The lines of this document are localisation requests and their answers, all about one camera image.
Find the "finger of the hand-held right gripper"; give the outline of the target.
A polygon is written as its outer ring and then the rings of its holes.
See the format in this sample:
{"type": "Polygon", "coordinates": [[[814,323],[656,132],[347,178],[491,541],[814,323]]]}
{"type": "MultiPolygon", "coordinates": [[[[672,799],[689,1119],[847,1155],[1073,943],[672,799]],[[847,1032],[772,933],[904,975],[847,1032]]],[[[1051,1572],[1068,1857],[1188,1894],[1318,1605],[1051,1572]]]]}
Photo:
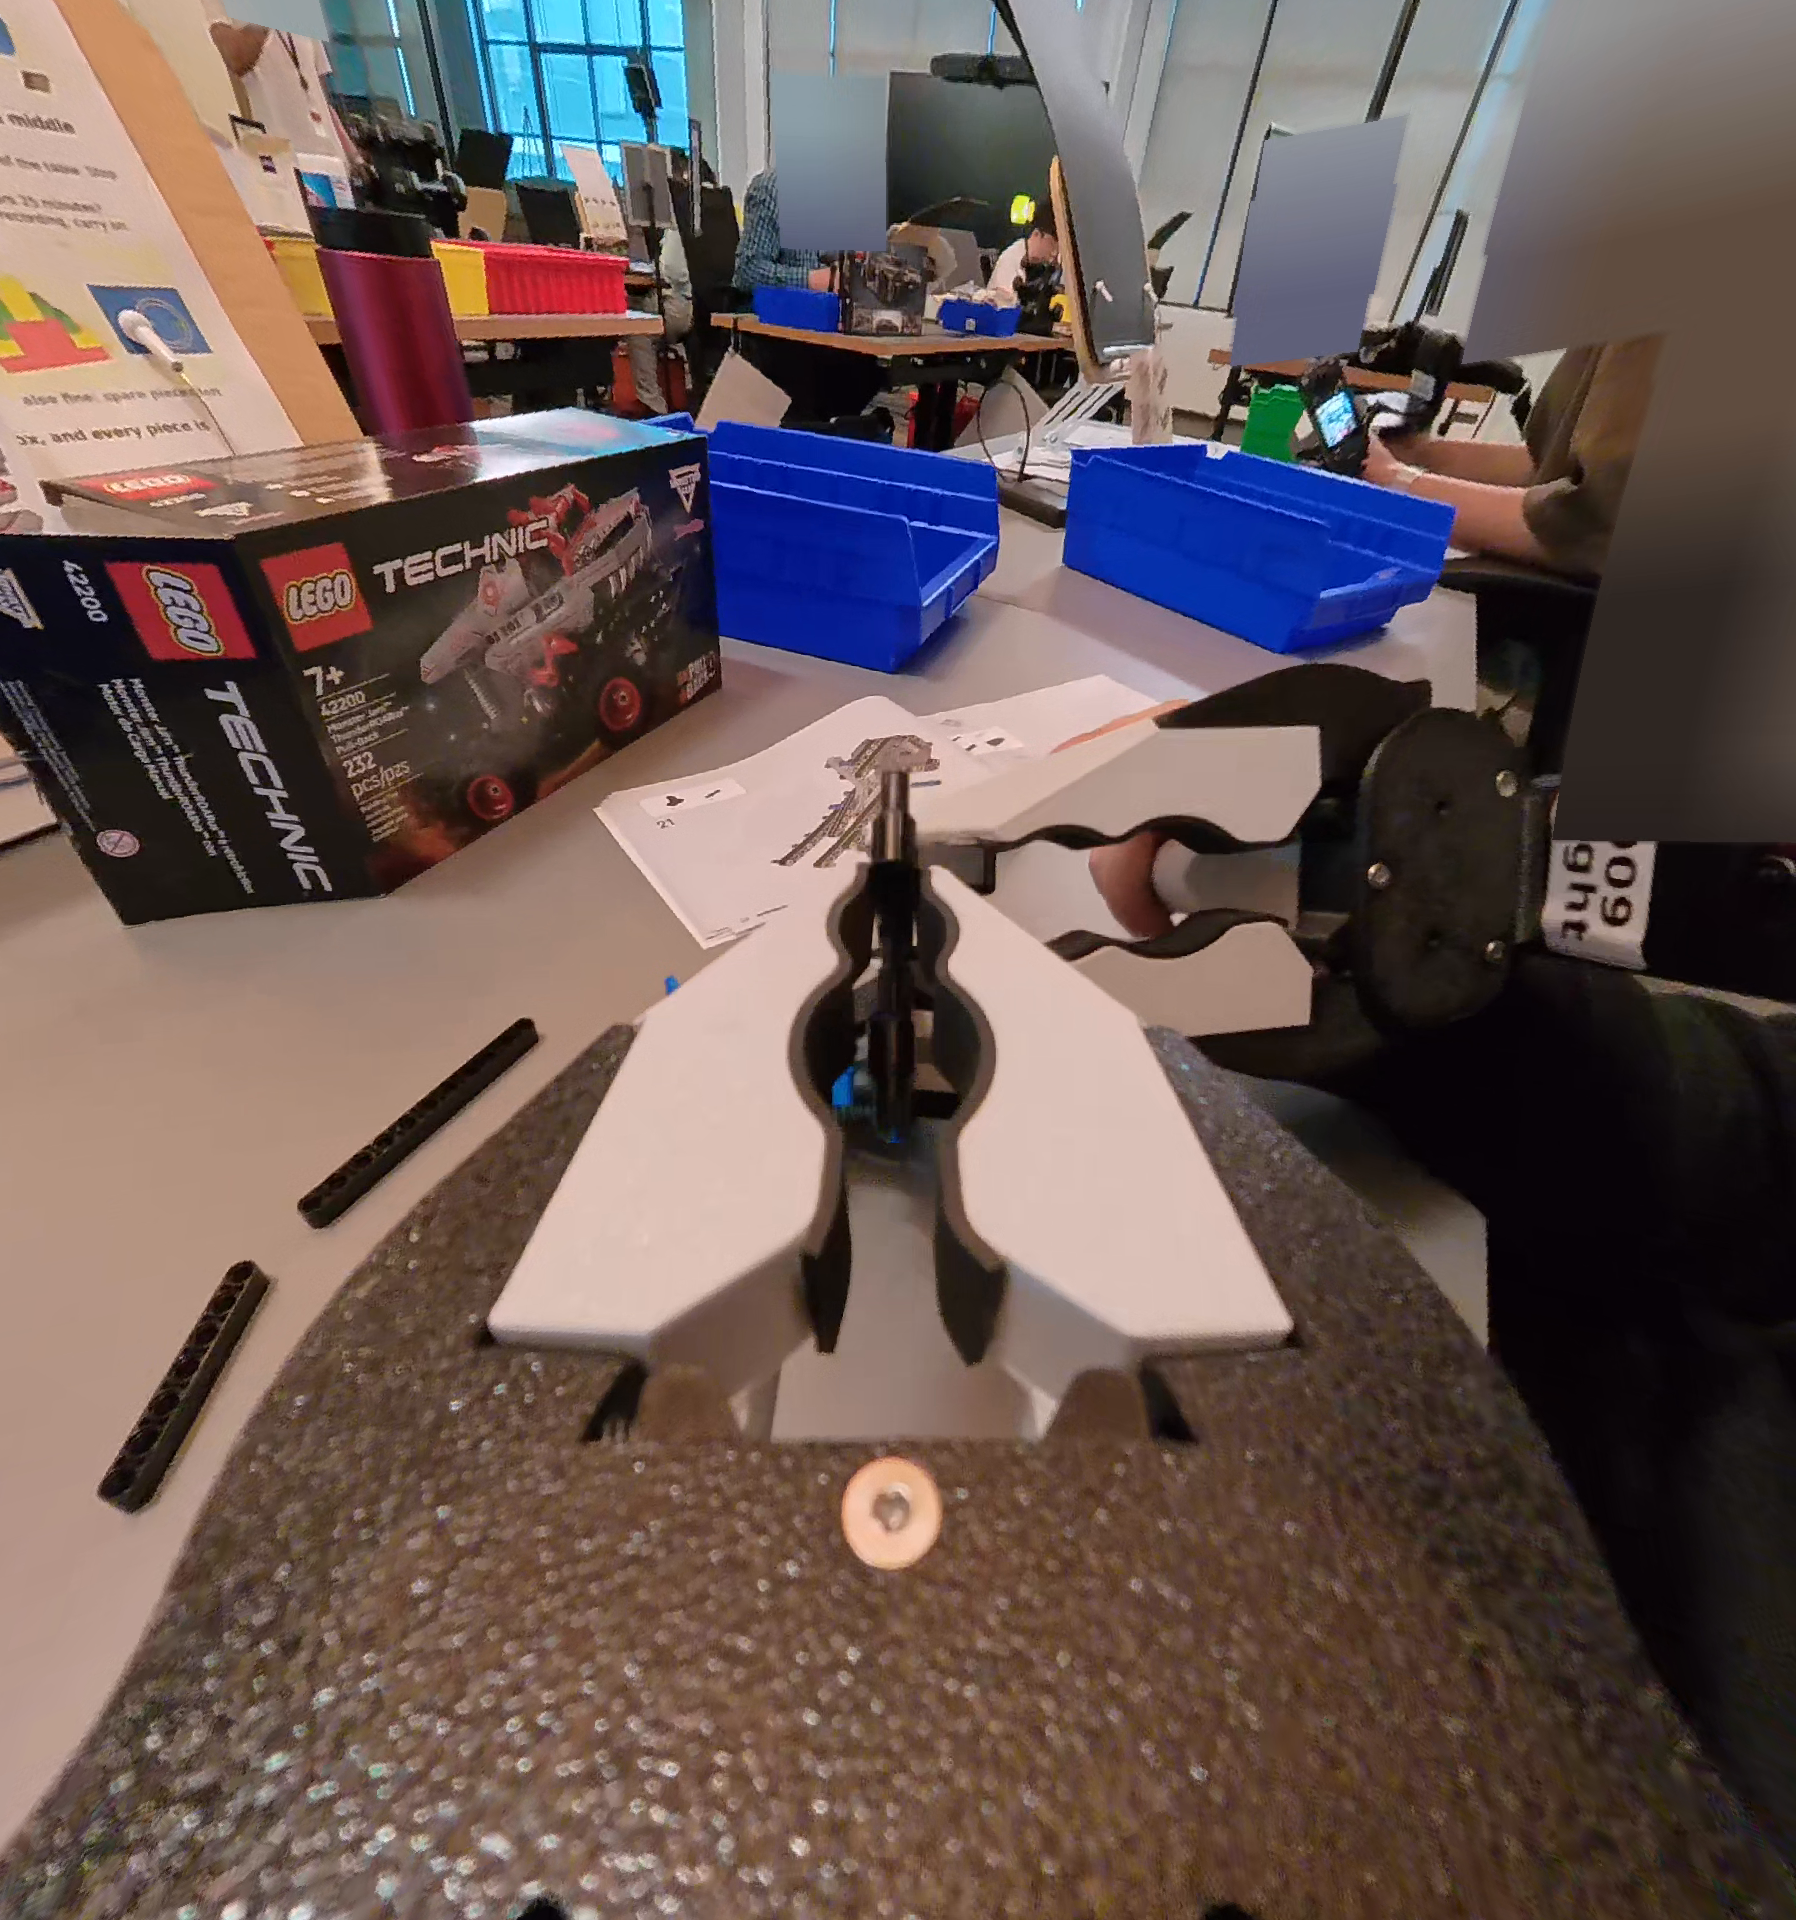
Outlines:
{"type": "Polygon", "coordinates": [[[1126,723],[912,802],[920,859],[1026,843],[1119,846],[1156,830],[1199,852],[1276,848],[1323,784],[1320,731],[1126,723]]]}
{"type": "Polygon", "coordinates": [[[1048,948],[1145,1025],[1188,1038],[1295,1030],[1314,1017],[1314,963],[1263,915],[1206,907],[1147,940],[1077,929],[1048,948]]]}

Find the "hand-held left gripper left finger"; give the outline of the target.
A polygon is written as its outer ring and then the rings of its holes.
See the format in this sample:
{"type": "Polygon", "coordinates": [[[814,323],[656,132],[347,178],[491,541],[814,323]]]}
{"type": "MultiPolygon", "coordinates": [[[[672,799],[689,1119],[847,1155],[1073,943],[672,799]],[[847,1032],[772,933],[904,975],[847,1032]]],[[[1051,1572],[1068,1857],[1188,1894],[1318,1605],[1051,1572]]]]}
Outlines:
{"type": "Polygon", "coordinates": [[[698,1370],[746,1438],[812,1335],[800,1256],[840,1196],[830,1086],[797,1022],[847,963],[843,864],[636,1022],[569,1165],[486,1315],[494,1344],[698,1370]]]}

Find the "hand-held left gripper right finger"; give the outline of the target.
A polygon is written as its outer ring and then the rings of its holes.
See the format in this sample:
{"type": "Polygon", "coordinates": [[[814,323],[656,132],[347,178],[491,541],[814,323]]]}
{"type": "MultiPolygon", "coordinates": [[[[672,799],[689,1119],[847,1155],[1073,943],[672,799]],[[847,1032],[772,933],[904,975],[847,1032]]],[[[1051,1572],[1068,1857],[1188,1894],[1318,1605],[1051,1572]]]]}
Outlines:
{"type": "Polygon", "coordinates": [[[925,878],[932,1287],[961,1374],[933,1435],[1036,1438],[1084,1374],[1295,1334],[1138,1013],[956,877],[925,878]]]}

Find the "grey black toy brick model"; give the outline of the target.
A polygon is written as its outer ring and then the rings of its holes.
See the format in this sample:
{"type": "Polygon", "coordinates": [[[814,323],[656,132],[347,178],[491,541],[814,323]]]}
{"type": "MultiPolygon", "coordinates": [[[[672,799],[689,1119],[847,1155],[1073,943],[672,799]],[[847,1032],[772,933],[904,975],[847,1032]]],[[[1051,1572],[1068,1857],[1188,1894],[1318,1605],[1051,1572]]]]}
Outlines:
{"type": "Polygon", "coordinates": [[[959,921],[910,770],[866,797],[866,848],[656,1001],[613,1084],[711,1185],[819,1188],[853,1126],[902,1147],[986,1089],[991,1034],[951,975],[959,921]]]}

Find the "grey desk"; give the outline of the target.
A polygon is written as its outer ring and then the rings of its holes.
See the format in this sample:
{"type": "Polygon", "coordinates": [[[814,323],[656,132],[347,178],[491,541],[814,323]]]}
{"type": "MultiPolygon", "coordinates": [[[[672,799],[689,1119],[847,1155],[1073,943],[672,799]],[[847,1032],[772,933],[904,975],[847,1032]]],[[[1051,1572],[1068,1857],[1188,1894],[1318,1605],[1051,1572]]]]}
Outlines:
{"type": "Polygon", "coordinates": [[[1059,559],[999,560],[902,676],[739,640],[724,686],[388,900],[130,929],[74,852],[0,853],[0,1849],[159,1612],[246,1421],[382,1234],[702,950],[595,806],[870,694],[920,714],[1108,676],[1156,700],[1269,654],[1059,559]],[[540,1042],[334,1226],[300,1196],[513,1020],[540,1042]],[[270,1293],[159,1495],[96,1487],[227,1268],[270,1293]]]}

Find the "person's right hand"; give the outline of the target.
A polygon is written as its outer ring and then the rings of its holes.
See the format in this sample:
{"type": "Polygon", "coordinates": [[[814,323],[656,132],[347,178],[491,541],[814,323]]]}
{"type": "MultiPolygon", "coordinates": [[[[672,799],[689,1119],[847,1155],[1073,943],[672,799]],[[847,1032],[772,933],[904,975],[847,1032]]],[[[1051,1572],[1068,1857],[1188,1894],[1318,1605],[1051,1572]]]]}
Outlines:
{"type": "Polygon", "coordinates": [[[1175,924],[1156,885],[1156,863],[1167,837],[1144,830],[1087,853],[1090,877],[1119,926],[1134,940],[1156,940],[1175,924]]]}

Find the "white instruction booklet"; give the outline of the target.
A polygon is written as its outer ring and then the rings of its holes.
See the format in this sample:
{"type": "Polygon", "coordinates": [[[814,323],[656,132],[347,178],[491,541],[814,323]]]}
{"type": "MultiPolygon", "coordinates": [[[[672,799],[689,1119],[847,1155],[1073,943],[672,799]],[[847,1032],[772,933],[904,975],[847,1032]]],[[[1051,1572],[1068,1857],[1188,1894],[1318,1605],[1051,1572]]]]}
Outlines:
{"type": "Polygon", "coordinates": [[[701,948],[722,948],[871,852],[885,774],[954,793],[1162,706],[1094,676],[918,716],[873,694],[711,772],[622,789],[596,816],[701,948]]]}

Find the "white stand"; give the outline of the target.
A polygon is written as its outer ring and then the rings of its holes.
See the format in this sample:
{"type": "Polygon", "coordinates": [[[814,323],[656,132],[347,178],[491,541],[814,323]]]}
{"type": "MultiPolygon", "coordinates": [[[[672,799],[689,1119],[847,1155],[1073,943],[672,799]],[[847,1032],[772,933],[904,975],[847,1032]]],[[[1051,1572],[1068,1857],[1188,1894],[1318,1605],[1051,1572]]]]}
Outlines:
{"type": "Polygon", "coordinates": [[[1173,444],[1175,409],[1168,393],[1168,364],[1162,349],[1147,346],[1103,367],[1082,367],[1050,411],[1029,428],[1026,443],[1071,444],[1077,433],[1107,409],[1123,409],[1131,444],[1173,444]]]}

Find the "black handheld device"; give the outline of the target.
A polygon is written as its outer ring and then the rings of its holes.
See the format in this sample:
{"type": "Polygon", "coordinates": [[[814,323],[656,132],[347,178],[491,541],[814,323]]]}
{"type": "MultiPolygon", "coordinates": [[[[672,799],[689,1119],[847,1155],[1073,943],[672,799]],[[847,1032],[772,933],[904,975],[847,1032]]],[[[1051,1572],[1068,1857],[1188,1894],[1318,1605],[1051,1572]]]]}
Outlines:
{"type": "Polygon", "coordinates": [[[1297,381],[1302,426],[1295,462],[1338,476],[1365,471],[1371,430],[1363,397],[1351,386],[1340,356],[1312,362],[1297,381]]]}

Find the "wooden top table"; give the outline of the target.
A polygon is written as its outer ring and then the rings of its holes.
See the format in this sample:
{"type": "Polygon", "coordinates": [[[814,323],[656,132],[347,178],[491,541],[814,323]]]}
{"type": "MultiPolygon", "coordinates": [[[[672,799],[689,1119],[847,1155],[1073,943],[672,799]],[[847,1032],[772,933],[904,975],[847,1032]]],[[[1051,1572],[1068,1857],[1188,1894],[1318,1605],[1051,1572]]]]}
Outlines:
{"type": "MultiPolygon", "coordinates": [[[[484,317],[453,323],[474,400],[526,397],[554,408],[569,406],[573,393],[591,384],[591,371],[607,373],[610,344],[662,338],[662,317],[642,311],[620,317],[484,317]]],[[[334,323],[307,321],[307,329],[316,346],[343,357],[334,323]]],[[[342,386],[355,411],[347,365],[342,386]]]]}
{"type": "Polygon", "coordinates": [[[959,438],[959,395],[1018,371],[1038,397],[1068,386],[1079,364],[1066,338],[987,338],[929,327],[918,335],[866,337],[776,327],[753,313],[713,315],[727,346],[790,397],[786,422],[817,428],[857,417],[877,397],[909,400],[896,438],[944,451],[959,438]]]}

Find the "short black toy beam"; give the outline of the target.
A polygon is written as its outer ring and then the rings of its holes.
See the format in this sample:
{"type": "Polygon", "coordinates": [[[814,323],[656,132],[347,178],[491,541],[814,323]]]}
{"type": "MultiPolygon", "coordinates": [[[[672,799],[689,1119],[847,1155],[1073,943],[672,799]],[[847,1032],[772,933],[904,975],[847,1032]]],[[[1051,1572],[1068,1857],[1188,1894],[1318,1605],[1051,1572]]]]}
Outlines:
{"type": "Polygon", "coordinates": [[[99,1503],[132,1515],[159,1495],[270,1287],[270,1275],[255,1262],[246,1260],[227,1268],[159,1388],[109,1463],[96,1487],[99,1503]]]}

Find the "small black toy box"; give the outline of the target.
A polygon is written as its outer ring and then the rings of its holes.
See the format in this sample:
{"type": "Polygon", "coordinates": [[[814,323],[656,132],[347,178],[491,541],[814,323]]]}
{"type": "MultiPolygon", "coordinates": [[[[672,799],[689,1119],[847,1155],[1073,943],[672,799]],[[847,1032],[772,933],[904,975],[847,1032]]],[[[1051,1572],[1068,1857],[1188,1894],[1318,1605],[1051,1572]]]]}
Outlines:
{"type": "Polygon", "coordinates": [[[838,333],[859,338],[924,335],[927,272],[912,252],[838,253],[838,333]]]}

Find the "grey curved panel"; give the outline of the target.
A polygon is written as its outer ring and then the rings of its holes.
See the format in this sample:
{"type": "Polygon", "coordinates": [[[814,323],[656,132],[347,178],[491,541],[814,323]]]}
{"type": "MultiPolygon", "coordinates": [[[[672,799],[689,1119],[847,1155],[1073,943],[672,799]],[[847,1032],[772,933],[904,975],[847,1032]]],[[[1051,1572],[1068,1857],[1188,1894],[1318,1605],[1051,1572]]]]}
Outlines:
{"type": "Polygon", "coordinates": [[[1156,342],[1156,292],[1123,127],[1075,5],[998,2],[996,12],[1029,62],[1055,136],[1050,197],[1073,352],[1087,381],[1116,381],[1156,342]]]}

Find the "black monitor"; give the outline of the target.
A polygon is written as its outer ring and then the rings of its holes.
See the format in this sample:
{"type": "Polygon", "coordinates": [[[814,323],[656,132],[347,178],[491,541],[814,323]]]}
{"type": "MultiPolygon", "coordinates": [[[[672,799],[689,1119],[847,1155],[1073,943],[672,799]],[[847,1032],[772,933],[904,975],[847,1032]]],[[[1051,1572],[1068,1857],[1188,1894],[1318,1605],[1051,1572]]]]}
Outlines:
{"type": "Polygon", "coordinates": [[[1025,232],[1018,202],[1036,206],[1056,143],[1034,83],[885,76],[885,220],[954,226],[999,252],[1025,232]]]}

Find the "red storage bin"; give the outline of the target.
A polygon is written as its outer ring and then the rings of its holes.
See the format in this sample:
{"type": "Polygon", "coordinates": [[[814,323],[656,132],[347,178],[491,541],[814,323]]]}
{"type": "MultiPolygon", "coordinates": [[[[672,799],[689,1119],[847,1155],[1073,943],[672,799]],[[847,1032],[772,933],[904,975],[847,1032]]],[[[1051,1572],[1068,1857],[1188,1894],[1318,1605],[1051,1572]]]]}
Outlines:
{"type": "Polygon", "coordinates": [[[492,317],[620,317],[627,311],[622,255],[580,247],[479,241],[484,310],[492,317]]]}

